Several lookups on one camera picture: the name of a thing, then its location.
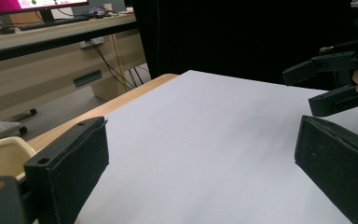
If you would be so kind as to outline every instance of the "monitor screen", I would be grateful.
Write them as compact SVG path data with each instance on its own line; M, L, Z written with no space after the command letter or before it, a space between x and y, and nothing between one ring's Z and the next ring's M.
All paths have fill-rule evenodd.
M88 5L89 0L0 0L0 14Z

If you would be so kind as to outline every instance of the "computer monitor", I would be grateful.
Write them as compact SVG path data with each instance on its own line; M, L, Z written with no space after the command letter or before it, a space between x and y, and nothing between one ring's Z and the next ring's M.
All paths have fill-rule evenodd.
M88 5L89 0L0 0L0 15L39 11L44 22L54 21L51 10Z

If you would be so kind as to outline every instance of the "power strip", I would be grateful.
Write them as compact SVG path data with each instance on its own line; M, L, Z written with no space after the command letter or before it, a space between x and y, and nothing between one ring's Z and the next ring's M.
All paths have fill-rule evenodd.
M100 37L92 38L92 39L89 40L89 41L79 42L79 47L80 47L81 49L91 47L91 46L92 46L91 43L90 43L91 41L92 41L95 45L102 44L102 43L104 42L103 36L100 36Z

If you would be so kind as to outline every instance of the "beige container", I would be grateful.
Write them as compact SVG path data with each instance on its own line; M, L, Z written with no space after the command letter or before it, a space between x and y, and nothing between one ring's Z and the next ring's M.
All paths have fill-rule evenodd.
M35 154L36 151L20 137L0 139L0 176L11 175L20 180L25 175L24 163Z

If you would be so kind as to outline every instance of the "floor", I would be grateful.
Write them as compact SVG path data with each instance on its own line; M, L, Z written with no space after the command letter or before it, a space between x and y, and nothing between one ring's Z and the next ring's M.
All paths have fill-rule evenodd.
M135 69L139 76L134 69L131 69L132 75L129 71L125 73L126 79L132 85L133 80L137 86L140 86L142 82L146 83L151 79L147 64L142 64ZM33 116L26 112L8 119L8 121L17 121L24 125L28 132L22 138L28 141L105 102L104 99L93 95L91 87L87 87L37 107L37 113Z

